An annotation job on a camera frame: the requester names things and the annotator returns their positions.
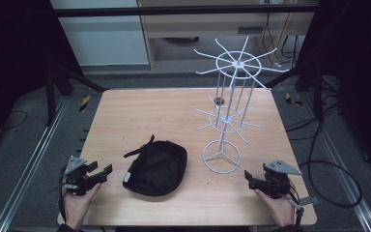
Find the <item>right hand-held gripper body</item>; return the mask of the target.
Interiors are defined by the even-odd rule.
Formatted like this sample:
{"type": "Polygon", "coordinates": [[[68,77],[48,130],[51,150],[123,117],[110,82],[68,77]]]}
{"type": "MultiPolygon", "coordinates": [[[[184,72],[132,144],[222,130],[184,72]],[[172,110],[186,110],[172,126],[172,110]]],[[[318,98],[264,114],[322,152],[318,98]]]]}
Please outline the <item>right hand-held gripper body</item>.
{"type": "Polygon", "coordinates": [[[257,180],[254,186],[272,199],[281,198],[290,192],[289,174],[302,175],[298,169],[282,159],[264,163],[263,167],[265,179],[257,180]]]}

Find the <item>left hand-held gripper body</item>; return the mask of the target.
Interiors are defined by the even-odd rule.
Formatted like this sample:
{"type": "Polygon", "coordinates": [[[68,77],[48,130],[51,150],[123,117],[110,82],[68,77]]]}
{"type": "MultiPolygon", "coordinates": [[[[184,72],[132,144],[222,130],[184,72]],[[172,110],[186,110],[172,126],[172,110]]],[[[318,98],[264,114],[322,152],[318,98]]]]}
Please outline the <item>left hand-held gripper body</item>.
{"type": "Polygon", "coordinates": [[[67,191],[76,195],[85,195],[97,183],[92,181],[92,177],[88,176],[87,160],[78,157],[70,156],[63,174],[66,177],[64,187],[67,191]]]}

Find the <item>person's right hand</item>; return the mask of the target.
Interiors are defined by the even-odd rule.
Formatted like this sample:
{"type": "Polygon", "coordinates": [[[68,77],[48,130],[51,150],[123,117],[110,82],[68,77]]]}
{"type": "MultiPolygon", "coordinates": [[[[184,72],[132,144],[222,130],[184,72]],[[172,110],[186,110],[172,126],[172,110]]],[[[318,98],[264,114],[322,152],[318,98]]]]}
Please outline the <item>person's right hand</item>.
{"type": "Polygon", "coordinates": [[[254,192],[269,207],[271,216],[278,227],[294,224],[294,206],[287,198],[272,199],[258,189],[255,189],[254,192]]]}

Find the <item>person's left hand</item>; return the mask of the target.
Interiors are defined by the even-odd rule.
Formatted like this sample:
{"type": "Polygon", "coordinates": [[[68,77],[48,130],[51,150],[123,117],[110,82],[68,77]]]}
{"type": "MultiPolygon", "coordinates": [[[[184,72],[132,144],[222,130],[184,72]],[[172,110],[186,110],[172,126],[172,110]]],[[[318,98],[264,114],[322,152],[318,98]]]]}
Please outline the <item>person's left hand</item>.
{"type": "Polygon", "coordinates": [[[84,218],[86,217],[93,199],[101,188],[101,184],[96,184],[85,195],[79,196],[68,192],[65,188],[62,189],[64,200],[65,224],[79,230],[82,227],[84,218]]]}

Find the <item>black fabric bag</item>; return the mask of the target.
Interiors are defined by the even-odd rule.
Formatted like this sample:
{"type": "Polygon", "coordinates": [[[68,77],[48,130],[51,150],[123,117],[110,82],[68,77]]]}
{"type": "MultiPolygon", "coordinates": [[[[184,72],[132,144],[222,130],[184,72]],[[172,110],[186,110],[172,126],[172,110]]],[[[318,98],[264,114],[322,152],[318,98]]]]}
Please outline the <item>black fabric bag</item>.
{"type": "Polygon", "coordinates": [[[137,156],[123,179],[125,189],[146,196],[158,197],[171,193],[181,183],[187,165],[187,151],[171,141],[149,142],[124,155],[137,156]]]}

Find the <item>yellow black striped tape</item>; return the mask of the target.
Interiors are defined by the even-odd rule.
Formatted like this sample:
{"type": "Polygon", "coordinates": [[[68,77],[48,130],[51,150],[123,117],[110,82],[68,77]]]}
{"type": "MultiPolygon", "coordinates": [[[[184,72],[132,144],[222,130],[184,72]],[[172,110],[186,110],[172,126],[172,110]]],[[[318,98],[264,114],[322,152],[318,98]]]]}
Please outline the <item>yellow black striped tape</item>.
{"type": "Polygon", "coordinates": [[[79,112],[84,112],[86,110],[90,99],[91,99],[91,96],[85,96],[83,98],[82,103],[81,103],[81,105],[79,107],[79,112]]]}
{"type": "Polygon", "coordinates": [[[293,105],[296,105],[296,106],[303,106],[302,102],[301,101],[294,101],[290,95],[290,93],[285,93],[285,101],[287,103],[290,103],[290,104],[293,104],[293,105]]]}

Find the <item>black metal stand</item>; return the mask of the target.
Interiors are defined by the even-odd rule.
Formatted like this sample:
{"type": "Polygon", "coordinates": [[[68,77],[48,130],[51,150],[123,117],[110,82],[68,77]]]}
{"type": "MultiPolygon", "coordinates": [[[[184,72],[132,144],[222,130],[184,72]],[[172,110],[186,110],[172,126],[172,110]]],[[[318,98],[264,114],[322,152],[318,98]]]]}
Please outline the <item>black metal stand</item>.
{"type": "Polygon", "coordinates": [[[102,87],[95,82],[85,78],[82,74],[78,74],[64,66],[59,62],[50,62],[45,69],[45,90],[46,90],[46,102],[47,102],[47,125],[50,126],[55,119],[55,95],[54,87],[57,87],[61,92],[62,96],[70,96],[73,93],[73,88],[69,83],[69,79],[78,81],[79,83],[91,88],[97,92],[106,91],[105,87],[102,87]]]}
{"type": "Polygon", "coordinates": [[[304,61],[297,64],[292,69],[284,72],[279,77],[266,83],[266,87],[274,87],[278,83],[283,82],[291,76],[298,75],[299,79],[295,84],[295,89],[298,92],[303,92],[313,86],[313,113],[317,120],[324,123],[324,113],[322,107],[322,68],[315,61],[304,61]]]}

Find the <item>white cabinet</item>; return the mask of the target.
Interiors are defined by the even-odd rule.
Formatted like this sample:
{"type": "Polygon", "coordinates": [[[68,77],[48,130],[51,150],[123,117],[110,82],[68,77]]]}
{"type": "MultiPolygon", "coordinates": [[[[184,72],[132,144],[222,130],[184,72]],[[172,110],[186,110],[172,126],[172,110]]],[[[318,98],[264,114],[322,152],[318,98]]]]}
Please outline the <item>white cabinet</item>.
{"type": "MultiPolygon", "coordinates": [[[[55,10],[131,8],[136,0],[50,0],[55,10]]],[[[140,17],[61,17],[60,22],[82,67],[148,65],[140,17]]]]}

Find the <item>light wooden desk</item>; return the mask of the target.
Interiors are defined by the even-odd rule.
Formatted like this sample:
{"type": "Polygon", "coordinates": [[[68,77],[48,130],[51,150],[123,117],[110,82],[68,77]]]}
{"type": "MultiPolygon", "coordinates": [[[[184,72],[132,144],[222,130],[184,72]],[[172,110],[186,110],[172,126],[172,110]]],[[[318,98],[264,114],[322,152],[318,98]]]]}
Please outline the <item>light wooden desk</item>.
{"type": "MultiPolygon", "coordinates": [[[[318,0],[136,0],[140,8],[248,5],[276,6],[314,4],[318,0]]],[[[141,22],[150,66],[156,65],[157,42],[167,38],[203,38],[252,36],[263,52],[275,49],[267,62],[272,64],[282,56],[283,41],[288,36],[304,36],[314,14],[167,14],[143,15],[141,22]]]]}

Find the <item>aluminium floor rail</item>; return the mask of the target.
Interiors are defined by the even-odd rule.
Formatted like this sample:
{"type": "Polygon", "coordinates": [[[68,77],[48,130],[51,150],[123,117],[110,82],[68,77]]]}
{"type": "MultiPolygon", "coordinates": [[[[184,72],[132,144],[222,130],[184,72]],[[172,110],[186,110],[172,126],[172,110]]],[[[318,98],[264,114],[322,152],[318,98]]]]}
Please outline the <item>aluminium floor rail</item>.
{"type": "Polygon", "coordinates": [[[311,116],[310,122],[316,129],[314,135],[312,136],[311,147],[307,155],[307,160],[303,164],[303,166],[307,167],[307,177],[311,187],[317,193],[317,195],[327,203],[334,205],[337,208],[353,209],[364,232],[371,232],[371,209],[364,198],[360,183],[348,171],[344,161],[339,157],[339,154],[336,147],[333,145],[331,137],[324,129],[324,124],[317,119],[316,114],[313,112],[313,103],[311,98],[308,95],[301,95],[300,97],[303,100],[305,108],[311,116]],[[313,152],[318,138],[320,138],[322,141],[322,145],[327,153],[328,160],[313,159],[313,152]],[[326,198],[316,188],[315,182],[312,178],[311,166],[319,163],[332,166],[334,168],[334,172],[338,178],[340,186],[344,190],[349,201],[348,205],[346,205],[345,203],[339,204],[329,198],[326,198]]]}
{"type": "Polygon", "coordinates": [[[44,128],[43,134],[36,145],[34,152],[23,169],[23,172],[19,177],[11,196],[7,200],[5,207],[0,213],[0,232],[7,232],[9,229],[20,203],[22,202],[31,181],[38,170],[52,136],[60,123],[68,101],[69,99],[67,97],[60,98],[59,103],[55,108],[53,121],[44,128]]]}

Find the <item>black horizontal frame bar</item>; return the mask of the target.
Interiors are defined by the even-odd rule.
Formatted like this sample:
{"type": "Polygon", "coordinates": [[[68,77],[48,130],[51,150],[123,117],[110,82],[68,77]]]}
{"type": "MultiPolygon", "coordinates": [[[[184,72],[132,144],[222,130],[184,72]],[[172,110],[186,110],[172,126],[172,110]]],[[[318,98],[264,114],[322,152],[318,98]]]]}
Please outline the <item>black horizontal frame bar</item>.
{"type": "Polygon", "coordinates": [[[261,13],[309,13],[317,4],[294,5],[239,5],[239,6],[174,6],[142,8],[100,8],[52,10],[58,17],[81,16],[129,16],[129,15],[203,15],[203,14],[261,14],[261,13]]]}

